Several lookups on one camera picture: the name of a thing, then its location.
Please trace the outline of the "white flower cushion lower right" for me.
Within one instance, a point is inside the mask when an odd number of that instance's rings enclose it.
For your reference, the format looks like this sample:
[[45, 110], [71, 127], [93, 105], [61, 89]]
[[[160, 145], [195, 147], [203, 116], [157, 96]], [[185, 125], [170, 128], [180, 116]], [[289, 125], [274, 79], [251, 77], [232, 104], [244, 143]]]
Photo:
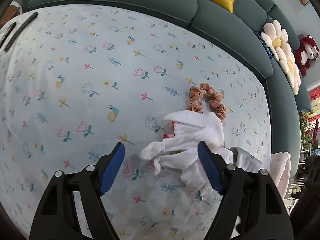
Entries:
[[280, 47], [276, 48], [276, 54], [276, 61], [279, 62], [281, 70], [285, 74], [294, 96], [296, 96], [299, 92], [301, 78], [299, 75], [299, 69], [295, 64], [295, 57], [291, 51], [290, 45], [283, 42]]

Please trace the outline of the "floral light blue tablecloth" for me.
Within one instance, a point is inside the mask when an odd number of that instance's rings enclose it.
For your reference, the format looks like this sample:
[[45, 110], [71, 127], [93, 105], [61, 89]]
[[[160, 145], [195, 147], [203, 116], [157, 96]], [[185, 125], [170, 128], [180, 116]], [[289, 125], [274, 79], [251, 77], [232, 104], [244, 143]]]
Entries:
[[42, 8], [1, 50], [1, 203], [29, 236], [57, 170], [81, 171], [118, 142], [126, 155], [103, 205], [121, 239], [201, 239], [220, 204], [186, 188], [180, 171], [153, 174], [140, 151], [171, 132], [164, 117], [185, 109], [206, 82], [225, 105], [223, 146], [269, 168], [264, 88], [238, 60], [207, 40], [138, 12], [97, 5]]

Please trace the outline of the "black remote control with buttons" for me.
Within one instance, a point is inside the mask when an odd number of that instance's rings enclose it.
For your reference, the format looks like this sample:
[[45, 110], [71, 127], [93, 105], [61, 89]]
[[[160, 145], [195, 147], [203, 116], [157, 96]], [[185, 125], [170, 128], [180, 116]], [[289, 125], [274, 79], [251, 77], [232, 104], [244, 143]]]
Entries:
[[3, 46], [4, 42], [12, 32], [12, 30], [16, 27], [16, 22], [13, 22], [4, 32], [0, 39], [0, 48]]

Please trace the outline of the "slim black remote control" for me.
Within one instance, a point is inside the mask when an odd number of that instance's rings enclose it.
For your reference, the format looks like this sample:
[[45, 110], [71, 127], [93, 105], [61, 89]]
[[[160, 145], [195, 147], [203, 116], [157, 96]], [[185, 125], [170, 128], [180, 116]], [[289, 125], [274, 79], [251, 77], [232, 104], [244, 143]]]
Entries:
[[12, 36], [12, 38], [10, 39], [10, 41], [7, 43], [7, 46], [5, 47], [5, 52], [9, 51], [9, 49], [11, 48], [11, 46], [13, 45], [13, 43], [15, 42], [15, 40], [18, 38], [18, 36], [20, 35], [20, 33], [22, 31], [24, 31], [24, 29], [31, 24], [31, 22], [33, 22], [33, 20], [35, 20], [38, 16], [38, 13], [35, 12], [33, 13], [29, 18], [27, 18], [26, 21], [23, 22], [23, 24], [17, 29], [17, 31], [14, 33], [14, 35]]

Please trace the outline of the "teal sectional sofa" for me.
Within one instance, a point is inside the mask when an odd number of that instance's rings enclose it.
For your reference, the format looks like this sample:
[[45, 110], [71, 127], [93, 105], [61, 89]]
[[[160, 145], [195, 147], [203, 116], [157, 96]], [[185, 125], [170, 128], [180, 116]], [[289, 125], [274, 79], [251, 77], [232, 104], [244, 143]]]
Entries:
[[256, 36], [265, 23], [278, 20], [298, 47], [297, 35], [273, 0], [235, 0], [232, 12], [210, 0], [22, 0], [30, 11], [63, 4], [97, 4], [142, 12], [179, 25], [205, 38], [243, 63], [263, 84], [271, 115], [271, 151], [291, 154], [291, 174], [300, 159], [298, 113], [309, 111], [306, 84], [293, 95], [280, 65], [270, 59]]

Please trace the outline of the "trash bin with white bag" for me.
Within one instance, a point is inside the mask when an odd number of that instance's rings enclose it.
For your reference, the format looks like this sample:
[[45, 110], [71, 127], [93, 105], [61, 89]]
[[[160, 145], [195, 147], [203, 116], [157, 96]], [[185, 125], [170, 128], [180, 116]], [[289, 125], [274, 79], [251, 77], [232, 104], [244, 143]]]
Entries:
[[290, 182], [291, 154], [279, 152], [271, 155], [270, 176], [282, 199], [285, 198]]

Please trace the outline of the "white flower cushion upper right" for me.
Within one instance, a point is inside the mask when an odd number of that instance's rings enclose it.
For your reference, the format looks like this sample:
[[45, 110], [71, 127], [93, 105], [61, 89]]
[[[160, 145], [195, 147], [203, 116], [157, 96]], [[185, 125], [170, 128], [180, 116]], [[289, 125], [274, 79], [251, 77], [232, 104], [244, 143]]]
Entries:
[[278, 20], [265, 23], [261, 38], [265, 41], [277, 62], [280, 60], [287, 61], [291, 53], [291, 47], [288, 44], [289, 37]]

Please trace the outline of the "white flower cushion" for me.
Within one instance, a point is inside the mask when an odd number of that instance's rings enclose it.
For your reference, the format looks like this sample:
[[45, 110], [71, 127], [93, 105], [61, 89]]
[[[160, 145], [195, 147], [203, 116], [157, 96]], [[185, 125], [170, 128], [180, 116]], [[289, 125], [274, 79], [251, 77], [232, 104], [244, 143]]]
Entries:
[[265, 23], [261, 38], [265, 41], [277, 62], [280, 60], [287, 61], [291, 53], [291, 47], [288, 44], [289, 37], [278, 20]]
[[291, 51], [290, 45], [283, 42], [280, 47], [276, 48], [276, 54], [276, 61], [279, 62], [281, 70], [285, 74], [294, 96], [296, 96], [299, 92], [301, 78], [299, 75], [299, 69], [295, 64], [295, 57]]

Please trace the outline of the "green potted plant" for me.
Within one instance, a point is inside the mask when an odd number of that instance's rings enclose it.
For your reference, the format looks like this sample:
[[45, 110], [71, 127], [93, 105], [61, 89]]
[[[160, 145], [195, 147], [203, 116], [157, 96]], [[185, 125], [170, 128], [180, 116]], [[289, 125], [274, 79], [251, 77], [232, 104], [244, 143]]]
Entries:
[[319, 118], [310, 118], [310, 113], [299, 111], [299, 124], [300, 124], [300, 150], [311, 150], [316, 142]]

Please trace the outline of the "pink dotted scrunchie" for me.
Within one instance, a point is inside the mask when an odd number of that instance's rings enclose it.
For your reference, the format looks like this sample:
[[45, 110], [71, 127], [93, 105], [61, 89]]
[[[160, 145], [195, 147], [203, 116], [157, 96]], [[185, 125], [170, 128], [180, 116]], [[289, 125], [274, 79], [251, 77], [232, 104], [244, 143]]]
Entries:
[[226, 107], [222, 103], [222, 96], [208, 83], [201, 83], [199, 87], [192, 86], [188, 92], [189, 101], [186, 110], [203, 113], [202, 102], [204, 101], [211, 112], [221, 121], [226, 118]]

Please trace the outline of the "blue patterned scrunchie on sofa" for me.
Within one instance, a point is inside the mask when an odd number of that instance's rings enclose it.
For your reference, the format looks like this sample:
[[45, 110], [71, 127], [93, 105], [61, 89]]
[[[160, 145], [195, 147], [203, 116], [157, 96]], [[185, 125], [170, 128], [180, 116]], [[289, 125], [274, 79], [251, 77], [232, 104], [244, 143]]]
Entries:
[[273, 54], [272, 52], [269, 50], [266, 42], [262, 39], [262, 37], [260, 36], [260, 34], [258, 32], [254, 32], [254, 34], [256, 35], [256, 37], [258, 38], [258, 40], [260, 41], [260, 43], [262, 44], [263, 48], [265, 49], [269, 59], [272, 59], [273, 58]]

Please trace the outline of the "red and white teddy bear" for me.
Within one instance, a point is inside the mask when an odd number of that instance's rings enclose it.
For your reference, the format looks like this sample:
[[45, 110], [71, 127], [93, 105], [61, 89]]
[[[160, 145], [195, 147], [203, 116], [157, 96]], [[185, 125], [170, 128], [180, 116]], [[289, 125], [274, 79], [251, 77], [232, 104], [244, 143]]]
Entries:
[[319, 48], [311, 35], [306, 35], [300, 39], [300, 46], [294, 52], [294, 56], [302, 77], [306, 76], [311, 62], [319, 58]]

